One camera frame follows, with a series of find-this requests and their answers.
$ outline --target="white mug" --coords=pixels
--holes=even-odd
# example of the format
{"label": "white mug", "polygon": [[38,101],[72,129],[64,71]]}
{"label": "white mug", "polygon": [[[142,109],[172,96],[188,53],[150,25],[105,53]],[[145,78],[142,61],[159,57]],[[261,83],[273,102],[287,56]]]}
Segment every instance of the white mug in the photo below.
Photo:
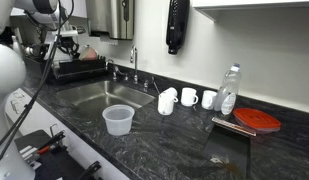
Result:
{"label": "white mug", "polygon": [[202,107],[204,109],[208,109],[208,110],[213,109],[216,94],[217,93],[214,91],[209,91],[209,90],[204,91],[203,98],[202,98]]}
{"label": "white mug", "polygon": [[172,114],[175,102],[178,102],[177,97],[169,93],[161,93],[158,97],[158,112],[162,115]]}
{"label": "white mug", "polygon": [[174,97],[177,97],[177,91],[173,87],[166,89],[165,91],[163,91],[163,93],[169,93],[169,94],[172,94]]}
{"label": "white mug", "polygon": [[198,97],[196,96],[196,90],[193,88],[183,88],[182,89],[182,98],[181,103],[183,106],[193,106],[198,101]]}

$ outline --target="backsplash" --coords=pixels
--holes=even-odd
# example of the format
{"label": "backsplash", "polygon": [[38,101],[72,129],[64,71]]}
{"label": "backsplash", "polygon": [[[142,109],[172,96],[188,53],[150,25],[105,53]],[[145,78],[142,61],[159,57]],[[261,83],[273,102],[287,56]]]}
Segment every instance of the backsplash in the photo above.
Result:
{"label": "backsplash", "polygon": [[[165,43],[168,5],[136,1],[133,41],[112,46],[86,33],[78,42],[131,68],[136,45],[140,70],[216,89],[237,62],[239,94],[309,112],[309,8],[227,11],[214,23],[191,7],[185,44],[173,56]],[[86,27],[83,18],[70,23]]]}

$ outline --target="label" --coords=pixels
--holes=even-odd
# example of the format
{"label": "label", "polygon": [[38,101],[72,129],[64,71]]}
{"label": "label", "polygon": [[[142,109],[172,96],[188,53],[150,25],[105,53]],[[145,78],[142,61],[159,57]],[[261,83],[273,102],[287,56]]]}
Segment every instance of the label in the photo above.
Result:
{"label": "label", "polygon": [[228,115],[232,112],[235,101],[236,101],[235,93],[231,93],[225,98],[225,100],[222,103],[222,107],[221,107],[222,113],[224,115]]}

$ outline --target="countertop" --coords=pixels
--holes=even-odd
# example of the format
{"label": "countertop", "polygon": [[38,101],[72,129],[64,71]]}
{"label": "countertop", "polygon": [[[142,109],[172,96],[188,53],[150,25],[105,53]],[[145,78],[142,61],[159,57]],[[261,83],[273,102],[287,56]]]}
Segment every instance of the countertop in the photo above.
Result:
{"label": "countertop", "polygon": [[[139,77],[144,79],[150,79],[150,76],[152,75],[146,72],[139,73]],[[208,89],[153,76],[160,90],[175,87],[179,97],[182,87],[197,89],[199,98],[202,97],[203,91]],[[29,95],[33,95],[39,80],[34,73],[28,71],[21,88]],[[208,138],[217,128],[214,128],[211,121],[214,112],[201,108],[200,102],[190,108],[178,102],[170,116],[162,116],[157,112],[156,98],[136,111],[128,135],[115,137],[107,133],[105,121],[101,116],[95,118],[81,113],[77,107],[55,95],[57,91],[103,80],[112,80],[112,77],[104,75],[66,85],[45,85],[37,102],[130,179],[243,179],[245,177],[220,163],[213,163],[211,157],[204,154],[208,147]],[[134,84],[132,80],[118,80],[117,83],[157,97],[151,85],[148,89],[144,89],[142,83]],[[249,142],[247,179],[309,179],[309,113],[241,96],[235,107],[259,109],[282,123],[279,132],[251,138],[240,137],[243,141]]]}

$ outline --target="cabinet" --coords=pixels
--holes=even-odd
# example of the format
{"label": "cabinet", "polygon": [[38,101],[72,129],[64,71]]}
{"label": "cabinet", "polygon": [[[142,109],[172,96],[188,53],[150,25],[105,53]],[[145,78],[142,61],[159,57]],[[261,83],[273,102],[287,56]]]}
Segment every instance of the cabinet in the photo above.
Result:
{"label": "cabinet", "polygon": [[[63,7],[67,10],[67,13],[69,14],[72,9],[72,0],[62,0]],[[11,12],[11,16],[25,16],[23,13],[24,10],[13,8]],[[75,17],[82,17],[86,18],[86,4],[85,0],[74,0],[74,11],[73,15]]]}
{"label": "cabinet", "polygon": [[308,7],[309,0],[193,0],[192,6],[206,17],[216,21],[218,15],[226,10]]}
{"label": "cabinet", "polygon": [[[29,102],[30,99],[31,97],[21,89],[16,90],[9,96],[5,106],[5,111],[13,122],[17,120],[19,114],[22,112],[24,104]],[[51,135],[50,126],[52,125],[54,125],[54,132],[60,130],[65,131],[64,134],[66,137],[63,139],[63,143],[68,147],[67,150],[70,156],[72,156],[83,168],[86,169],[93,162],[99,161],[102,168],[96,172],[97,177],[106,180],[128,180],[128,177],[125,174],[108,162],[37,102],[35,102],[32,110],[22,124],[20,132],[22,135],[26,135],[36,130],[43,129],[47,134]]]}

